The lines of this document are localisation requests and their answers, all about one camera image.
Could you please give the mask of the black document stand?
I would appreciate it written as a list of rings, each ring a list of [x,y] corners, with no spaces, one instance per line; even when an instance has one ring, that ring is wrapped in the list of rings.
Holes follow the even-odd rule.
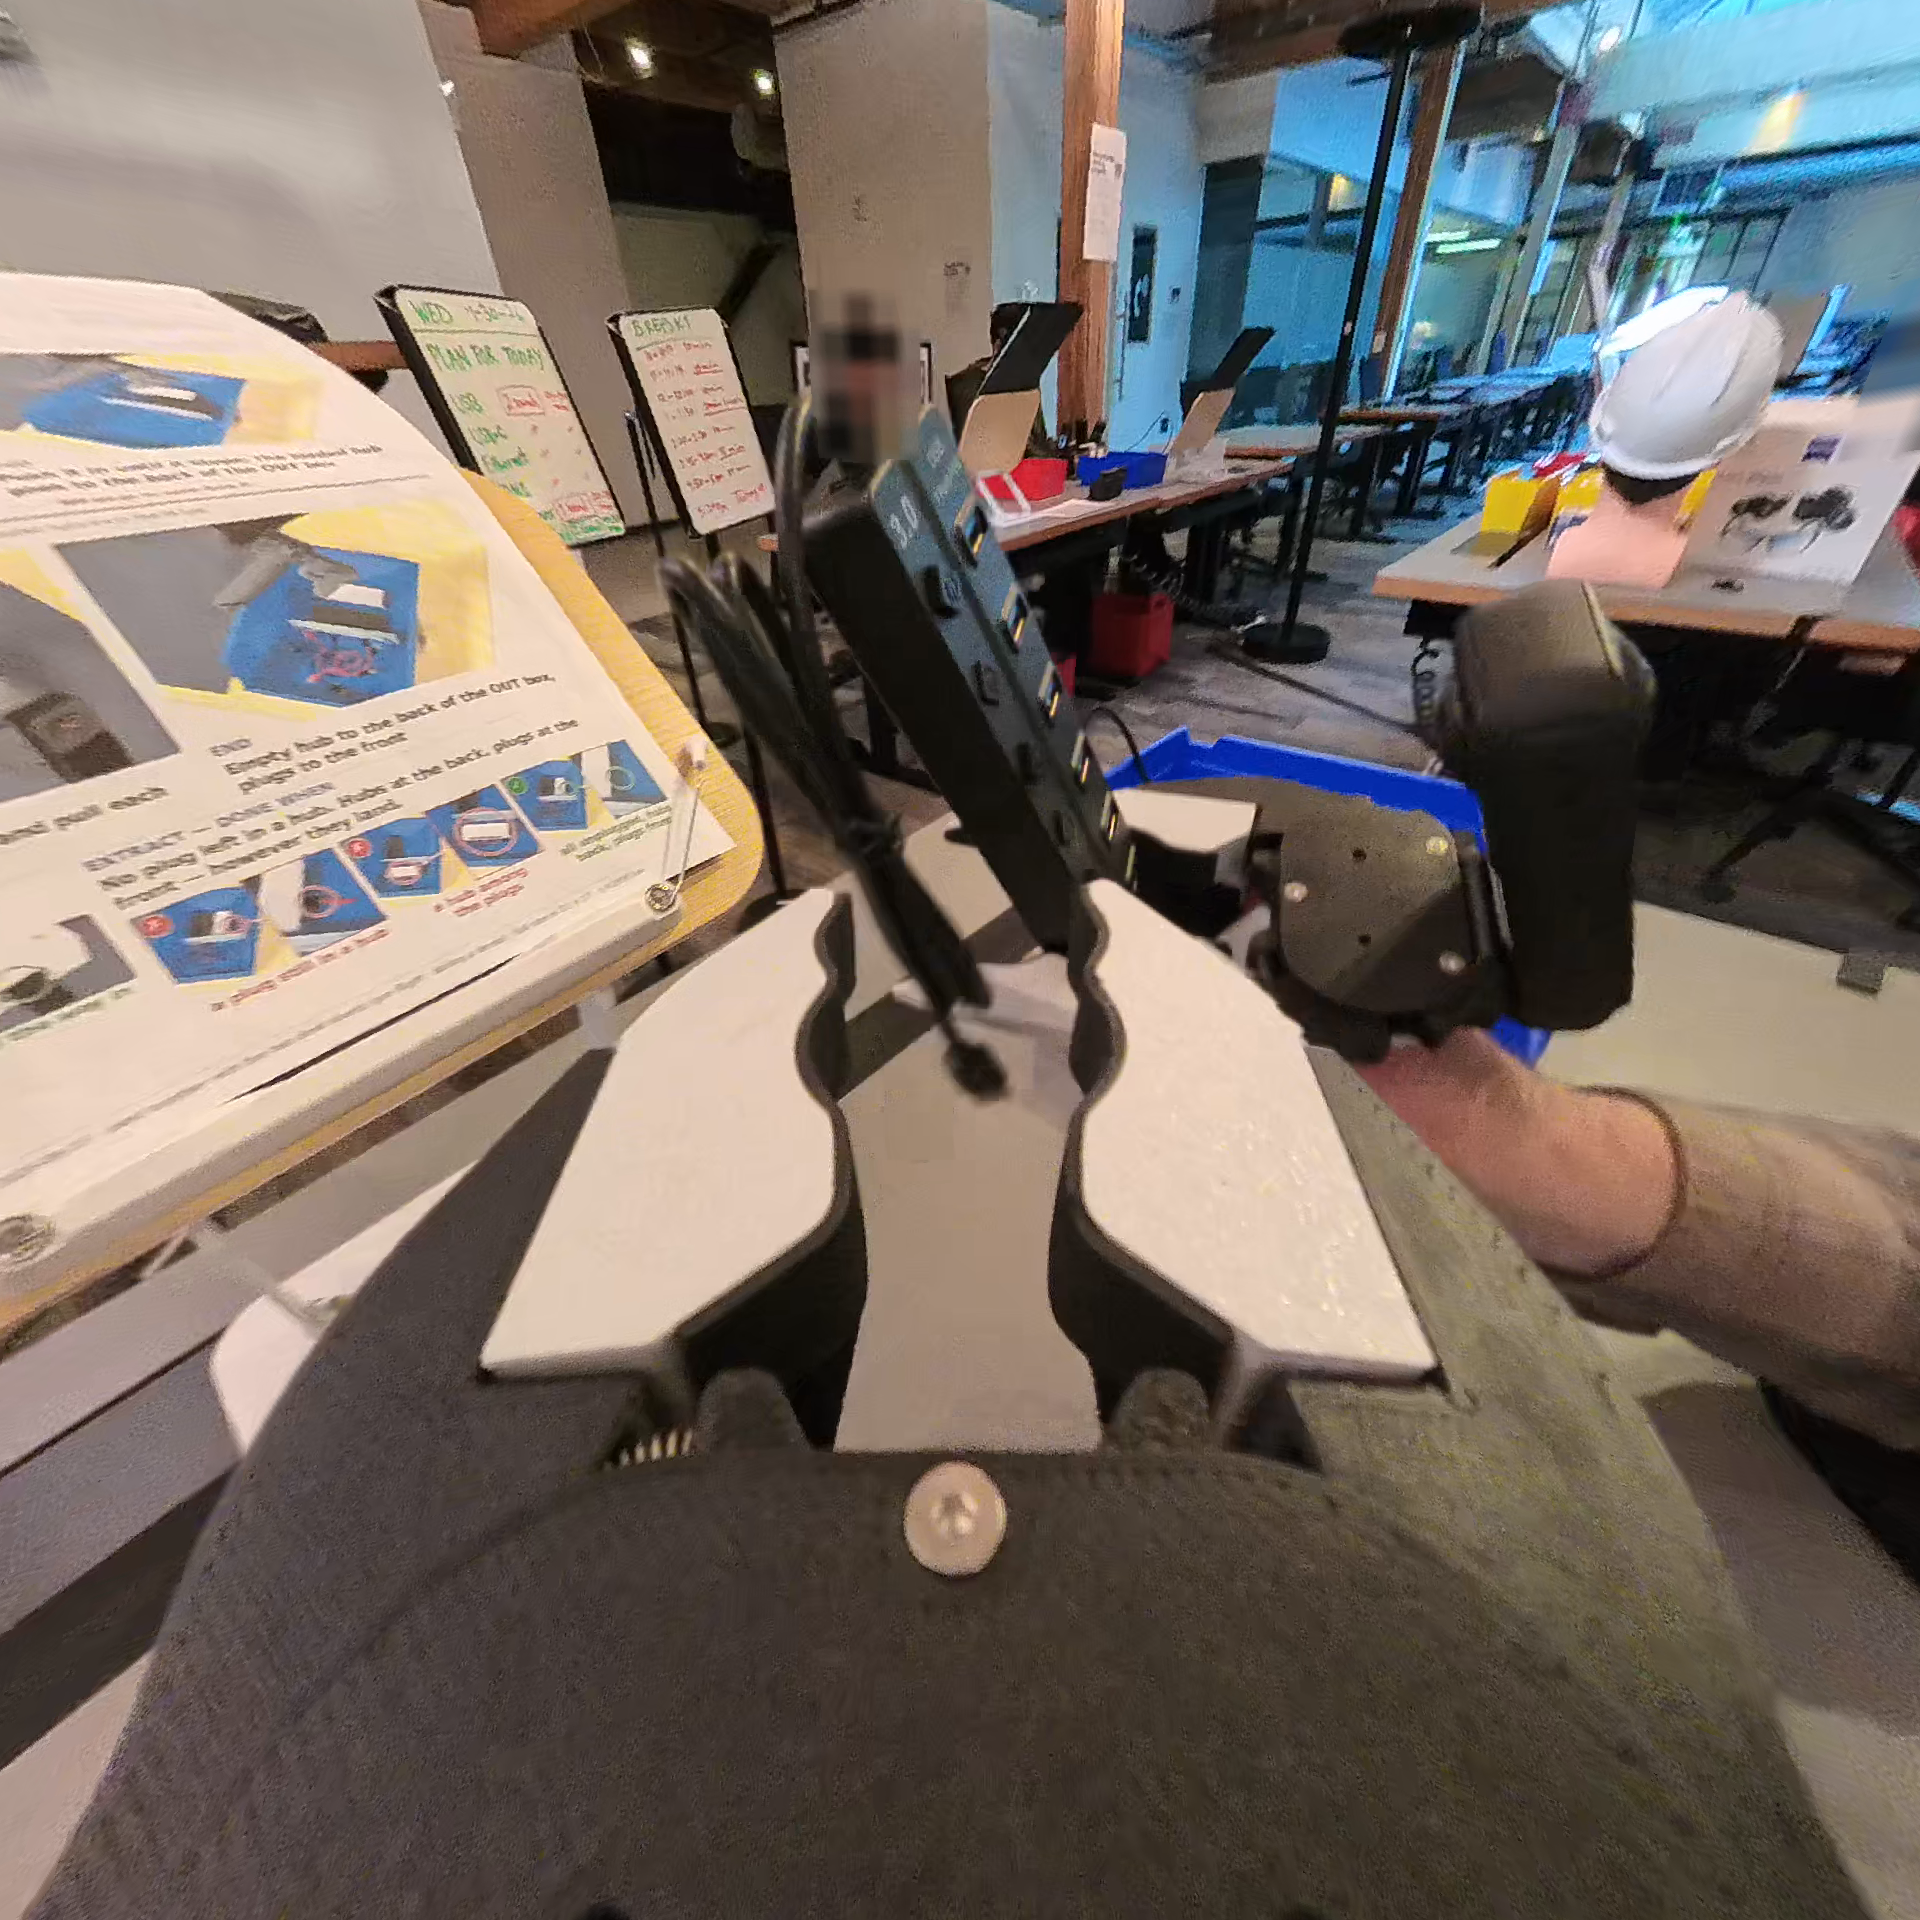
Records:
[[[1008,300],[988,316],[992,356],[980,375],[980,396],[1038,392],[1084,307],[1076,300]]]

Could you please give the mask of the person's dark trouser leg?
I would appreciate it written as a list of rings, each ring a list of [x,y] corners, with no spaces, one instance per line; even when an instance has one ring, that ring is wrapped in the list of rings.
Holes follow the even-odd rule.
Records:
[[[1789,1448],[1918,1585],[1918,1454],[1811,1410],[1771,1382],[1758,1392]]]

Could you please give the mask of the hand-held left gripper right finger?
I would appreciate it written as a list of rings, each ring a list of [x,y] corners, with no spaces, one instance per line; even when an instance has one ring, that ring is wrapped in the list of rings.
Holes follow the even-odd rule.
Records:
[[[1244,1427],[1283,1380],[1440,1359],[1295,1020],[1114,880],[1068,936],[1068,1120],[1046,1289],[1111,1419],[1148,1374]]]

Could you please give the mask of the red floor bin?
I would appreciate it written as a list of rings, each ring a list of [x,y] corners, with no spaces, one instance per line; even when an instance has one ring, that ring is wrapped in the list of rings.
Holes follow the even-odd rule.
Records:
[[[1173,658],[1178,601],[1164,589],[1102,589],[1092,600],[1087,671],[1105,682],[1139,683]]]

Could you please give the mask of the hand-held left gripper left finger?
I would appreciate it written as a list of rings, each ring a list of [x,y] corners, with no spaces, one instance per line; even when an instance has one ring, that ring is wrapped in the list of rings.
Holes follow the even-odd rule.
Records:
[[[634,1377],[660,1411],[781,1382],[816,1448],[844,1416],[868,1296],[843,1110],[852,900],[816,888],[681,975],[610,1050],[480,1367]]]

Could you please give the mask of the whiteboard with green writing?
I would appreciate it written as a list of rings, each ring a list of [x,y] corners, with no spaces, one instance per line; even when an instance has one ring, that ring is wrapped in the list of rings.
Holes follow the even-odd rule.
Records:
[[[535,314],[501,294],[392,283],[374,305],[455,459],[573,550],[628,522]]]

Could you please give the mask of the person's right hand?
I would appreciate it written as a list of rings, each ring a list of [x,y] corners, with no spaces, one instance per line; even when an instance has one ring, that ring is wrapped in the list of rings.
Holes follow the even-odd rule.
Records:
[[[1552,1169],[1559,1091],[1488,1029],[1399,1043],[1356,1075],[1488,1203],[1518,1202]]]

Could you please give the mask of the grey office desk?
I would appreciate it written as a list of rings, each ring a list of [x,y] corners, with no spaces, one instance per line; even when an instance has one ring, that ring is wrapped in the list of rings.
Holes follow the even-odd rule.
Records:
[[[775,542],[791,652],[818,652],[818,621],[848,650],[901,726],[948,721],[971,701],[995,720],[1038,707],[1058,724],[1067,662],[1092,632],[1107,570],[1145,522],[1185,532],[1210,509],[1254,504],[1280,459],[1228,459],[1203,478],[1091,497],[1067,490],[1038,516],[997,525],[956,443],[933,430],[862,474],[836,471]]]

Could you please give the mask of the grey wood-edged desk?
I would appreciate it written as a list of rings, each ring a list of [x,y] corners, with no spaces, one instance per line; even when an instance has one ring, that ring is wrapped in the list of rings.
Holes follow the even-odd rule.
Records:
[[[1477,530],[1449,530],[1413,554],[1382,566],[1373,593],[1382,601],[1443,611],[1500,601],[1546,575],[1546,533],[1494,555]],[[1596,597],[1618,625],[1723,634],[1813,646],[1856,656],[1913,658],[1918,652],[1918,582],[1894,530],[1885,530],[1856,577],[1847,583],[1781,580],[1686,566],[1667,588],[1599,585]]]

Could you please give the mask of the pink mannequin head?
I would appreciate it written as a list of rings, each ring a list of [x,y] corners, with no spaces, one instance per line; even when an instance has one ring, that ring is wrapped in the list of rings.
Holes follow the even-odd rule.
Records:
[[[1610,464],[1596,468],[1590,509],[1555,527],[1549,580],[1659,592],[1686,557],[1701,471],[1643,478]]]

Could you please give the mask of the white printed carton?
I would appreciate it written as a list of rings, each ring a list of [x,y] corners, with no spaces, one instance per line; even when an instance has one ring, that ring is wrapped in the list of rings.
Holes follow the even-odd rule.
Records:
[[[1851,588],[1916,468],[1916,390],[1777,399],[1717,465],[1685,563],[1715,580]]]

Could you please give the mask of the yellow plastic bin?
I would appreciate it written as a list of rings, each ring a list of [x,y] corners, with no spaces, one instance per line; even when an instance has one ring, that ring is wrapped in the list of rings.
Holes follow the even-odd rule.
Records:
[[[1596,462],[1574,451],[1500,468],[1480,497],[1478,538],[1510,545],[1552,530],[1565,516],[1585,516],[1602,478]]]

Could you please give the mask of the whiteboard with red underlines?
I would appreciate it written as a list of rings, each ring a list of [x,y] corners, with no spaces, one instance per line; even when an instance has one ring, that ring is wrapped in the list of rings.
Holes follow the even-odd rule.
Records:
[[[606,325],[685,530],[708,538],[770,520],[777,490],[721,312],[631,307]]]

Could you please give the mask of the wooden column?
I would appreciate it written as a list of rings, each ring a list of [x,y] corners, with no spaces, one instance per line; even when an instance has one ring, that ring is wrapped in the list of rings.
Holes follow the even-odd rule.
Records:
[[[1065,425],[1109,417],[1111,327],[1117,262],[1084,259],[1084,193],[1091,128],[1120,128],[1125,4],[1068,1],[1065,12],[1063,218],[1058,297],[1083,318],[1058,357],[1058,416]]]

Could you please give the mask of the white hard hat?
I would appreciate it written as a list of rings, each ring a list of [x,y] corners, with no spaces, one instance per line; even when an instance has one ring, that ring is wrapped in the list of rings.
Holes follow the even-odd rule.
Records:
[[[1730,294],[1634,347],[1590,414],[1590,454],[1634,482],[1717,468],[1760,427],[1783,372],[1775,312]]]

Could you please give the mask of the black pole with round top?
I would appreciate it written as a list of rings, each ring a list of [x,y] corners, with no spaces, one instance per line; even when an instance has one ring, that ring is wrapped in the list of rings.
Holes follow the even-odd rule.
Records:
[[[1364,203],[1356,230],[1356,252],[1351,269],[1348,295],[1329,378],[1327,398],[1319,416],[1316,443],[1308,464],[1304,501],[1299,509],[1285,607],[1276,619],[1264,618],[1242,627],[1241,658],[1261,666],[1319,663],[1329,656],[1333,636],[1325,625],[1303,618],[1303,604],[1313,570],[1313,554],[1322,506],[1327,500],[1335,454],[1340,437],[1340,417],[1348,404],[1356,365],[1356,343],[1373,277],[1381,233],[1381,216],[1388,192],[1391,158],[1400,135],[1410,80],[1418,58],[1432,51],[1459,51],[1478,30],[1478,6],[1425,4],[1385,12],[1368,20],[1355,20],[1342,28],[1339,51],[1351,59],[1373,58],[1387,66],[1387,97],[1368,172]]]

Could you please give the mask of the blue plastic bin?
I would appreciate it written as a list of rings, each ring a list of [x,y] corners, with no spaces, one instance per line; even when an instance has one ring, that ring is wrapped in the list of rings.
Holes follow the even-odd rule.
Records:
[[[1251,900],[1274,901],[1285,986],[1306,1039],[1351,1062],[1394,1043],[1490,1034],[1527,1066],[1549,1029],[1521,1017],[1510,915],[1478,799],[1456,780],[1176,729],[1120,757],[1113,787],[1185,787],[1258,806]]]

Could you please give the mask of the row of office desks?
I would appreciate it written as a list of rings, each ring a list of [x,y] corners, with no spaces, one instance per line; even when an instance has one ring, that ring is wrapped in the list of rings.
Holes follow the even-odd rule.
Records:
[[[1400,520],[1440,518],[1500,459],[1559,454],[1578,434],[1592,378],[1524,368],[1399,401],[1351,404],[1336,430],[1336,504],[1325,532],[1387,543]]]

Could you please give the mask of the person's right forearm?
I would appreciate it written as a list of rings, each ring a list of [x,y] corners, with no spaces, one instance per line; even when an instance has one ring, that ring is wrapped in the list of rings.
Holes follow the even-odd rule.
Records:
[[[1505,1067],[1477,1182],[1586,1310],[1918,1443],[1918,1144]]]

